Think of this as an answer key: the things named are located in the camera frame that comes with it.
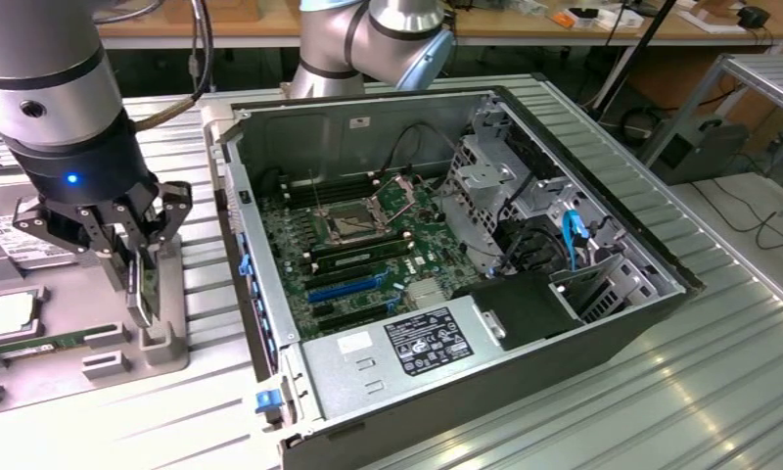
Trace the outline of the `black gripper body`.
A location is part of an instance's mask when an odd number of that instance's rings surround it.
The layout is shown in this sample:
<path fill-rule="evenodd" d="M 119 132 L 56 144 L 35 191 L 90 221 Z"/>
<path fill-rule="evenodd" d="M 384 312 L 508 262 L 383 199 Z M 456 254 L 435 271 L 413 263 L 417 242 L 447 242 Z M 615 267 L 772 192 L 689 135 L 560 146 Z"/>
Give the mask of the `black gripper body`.
<path fill-rule="evenodd" d="M 47 202 L 95 206 L 127 196 L 158 196 L 130 117 L 76 144 L 34 148 L 7 137 L 7 146 Z"/>

